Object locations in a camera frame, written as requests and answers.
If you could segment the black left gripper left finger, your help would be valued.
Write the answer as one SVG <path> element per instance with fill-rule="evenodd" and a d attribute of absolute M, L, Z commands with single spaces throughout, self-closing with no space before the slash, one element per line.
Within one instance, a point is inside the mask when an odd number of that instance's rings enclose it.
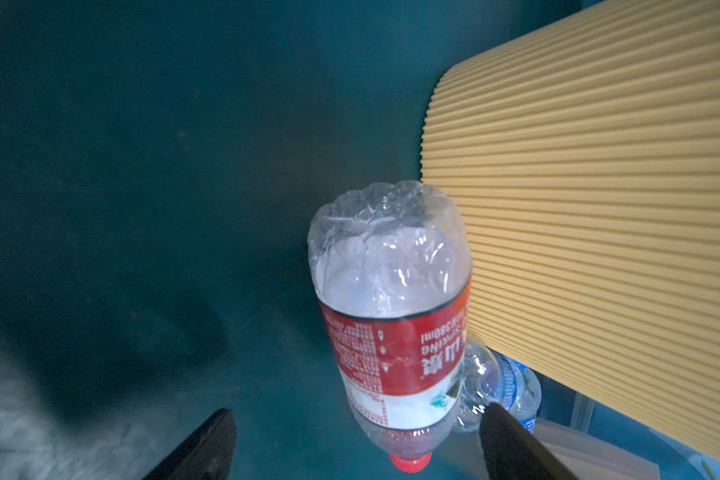
<path fill-rule="evenodd" d="M 155 466 L 144 480 L 228 479 L 237 441 L 233 413 L 216 410 Z"/>

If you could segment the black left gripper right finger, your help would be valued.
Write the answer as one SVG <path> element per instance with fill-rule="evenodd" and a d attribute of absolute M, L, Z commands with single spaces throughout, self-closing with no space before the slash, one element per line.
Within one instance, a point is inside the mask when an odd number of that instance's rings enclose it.
<path fill-rule="evenodd" d="M 490 479 L 577 479 L 500 404 L 485 408 L 479 440 Z"/>

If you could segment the red-label red-cap water bottle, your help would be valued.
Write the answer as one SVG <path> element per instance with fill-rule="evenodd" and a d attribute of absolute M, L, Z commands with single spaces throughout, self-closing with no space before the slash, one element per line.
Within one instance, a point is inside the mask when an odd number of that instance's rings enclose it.
<path fill-rule="evenodd" d="M 464 381 L 473 261 L 455 204 L 419 181 L 375 183 L 323 205 L 307 245 L 352 414 L 399 470 L 424 470 Z"/>

